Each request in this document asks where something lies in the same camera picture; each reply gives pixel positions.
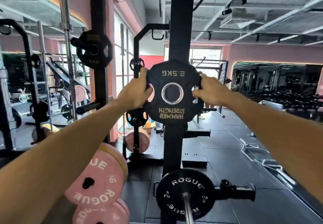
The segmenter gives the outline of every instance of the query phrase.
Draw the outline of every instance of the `pink weight plate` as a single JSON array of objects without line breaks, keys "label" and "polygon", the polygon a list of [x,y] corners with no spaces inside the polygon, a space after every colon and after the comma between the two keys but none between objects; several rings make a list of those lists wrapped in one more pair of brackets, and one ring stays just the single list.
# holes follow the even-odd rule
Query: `pink weight plate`
[{"label": "pink weight plate", "polygon": [[81,102],[86,99],[86,90],[81,85],[75,85],[76,102]]},{"label": "pink weight plate", "polygon": [[73,216],[73,224],[129,224],[129,216],[123,206],[114,202],[96,209],[79,206]]},{"label": "pink weight plate", "polygon": [[101,208],[114,203],[124,184],[124,173],[118,161],[98,150],[81,175],[65,192],[67,199],[87,208]]},{"label": "pink weight plate", "polygon": [[117,202],[124,208],[127,215],[130,216],[130,212],[129,212],[129,209],[128,209],[128,206],[126,205],[126,203],[121,198],[118,198]]},{"label": "pink weight plate", "polygon": [[116,149],[114,146],[111,146],[110,144],[108,144],[108,143],[101,143],[101,145],[103,145],[103,146],[106,146],[106,147],[108,147],[108,148],[110,148],[112,151],[114,151],[118,156],[119,156],[119,158],[120,159],[116,159],[119,163],[121,163],[122,162],[122,168],[124,169],[124,172],[125,172],[125,174],[126,174],[126,178],[127,178],[127,176],[128,176],[128,164],[127,164],[127,161],[125,160],[125,158],[123,157],[123,155],[122,155],[122,153],[120,153],[119,152],[119,150],[118,149]]},{"label": "pink weight plate", "polygon": [[[133,153],[133,130],[129,132],[126,136],[127,149]],[[149,134],[143,130],[139,129],[139,153],[144,153],[150,144]]]}]

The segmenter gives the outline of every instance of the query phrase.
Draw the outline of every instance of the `forearm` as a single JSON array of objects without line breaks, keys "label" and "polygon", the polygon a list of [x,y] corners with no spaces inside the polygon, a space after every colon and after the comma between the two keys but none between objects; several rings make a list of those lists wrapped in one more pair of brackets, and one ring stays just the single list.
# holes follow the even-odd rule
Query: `forearm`
[{"label": "forearm", "polygon": [[284,169],[323,203],[322,125],[257,104],[240,93],[232,93],[227,107]]},{"label": "forearm", "polygon": [[0,198],[6,199],[0,204],[2,221],[40,223],[82,173],[124,112],[126,107],[114,100],[49,136],[1,169]]}]

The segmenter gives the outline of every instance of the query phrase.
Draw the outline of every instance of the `metal ring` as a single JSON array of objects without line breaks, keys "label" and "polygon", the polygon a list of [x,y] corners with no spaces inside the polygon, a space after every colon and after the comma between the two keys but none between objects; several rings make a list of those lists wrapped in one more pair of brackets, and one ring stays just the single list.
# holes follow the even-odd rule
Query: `metal ring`
[{"label": "metal ring", "polygon": [[[174,101],[174,102],[170,102],[170,101],[168,101],[168,100],[165,98],[165,91],[166,91],[166,88],[167,88],[167,87],[169,87],[169,86],[171,86],[171,85],[175,85],[175,86],[177,86],[177,87],[179,88],[179,90],[180,90],[180,97],[179,97],[176,101]],[[166,102],[167,104],[170,104],[170,105],[176,105],[176,104],[180,103],[180,102],[181,102],[181,100],[183,99],[183,97],[184,97],[184,90],[183,90],[183,88],[182,88],[178,83],[168,83],[168,84],[166,84],[166,85],[163,87],[163,89],[161,90],[161,97],[162,97],[162,99],[164,100],[164,102]]]}]

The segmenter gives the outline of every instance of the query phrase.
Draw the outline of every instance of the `left hand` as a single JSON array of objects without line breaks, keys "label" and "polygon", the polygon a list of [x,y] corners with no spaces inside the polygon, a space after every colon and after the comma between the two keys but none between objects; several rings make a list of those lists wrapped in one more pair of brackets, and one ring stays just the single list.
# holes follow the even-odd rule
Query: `left hand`
[{"label": "left hand", "polygon": [[146,89],[147,71],[147,68],[142,67],[139,78],[132,79],[119,93],[117,100],[125,105],[127,111],[142,107],[152,94],[152,87]]}]

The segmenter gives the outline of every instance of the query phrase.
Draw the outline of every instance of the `right hand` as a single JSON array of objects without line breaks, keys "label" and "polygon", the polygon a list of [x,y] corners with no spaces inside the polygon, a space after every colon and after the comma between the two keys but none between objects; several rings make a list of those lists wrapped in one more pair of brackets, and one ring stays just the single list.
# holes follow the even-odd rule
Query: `right hand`
[{"label": "right hand", "polygon": [[208,77],[203,73],[200,73],[200,76],[202,77],[202,89],[194,90],[193,96],[201,98],[206,108],[210,108],[210,105],[211,107],[227,106],[228,100],[232,99],[233,92],[214,77]]}]

